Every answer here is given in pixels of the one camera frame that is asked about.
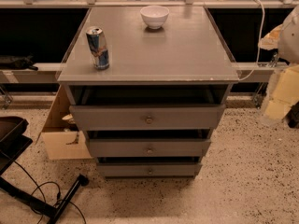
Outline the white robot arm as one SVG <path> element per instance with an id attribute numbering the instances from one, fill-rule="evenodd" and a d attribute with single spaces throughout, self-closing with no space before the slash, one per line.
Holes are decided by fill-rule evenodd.
<path id="1" fill-rule="evenodd" d="M 299 6 L 268 33 L 258 47 L 277 49 L 278 57 L 290 63 L 282 71 L 275 71 L 269 79 L 260 121 L 270 126 L 282 121 L 299 102 Z"/>

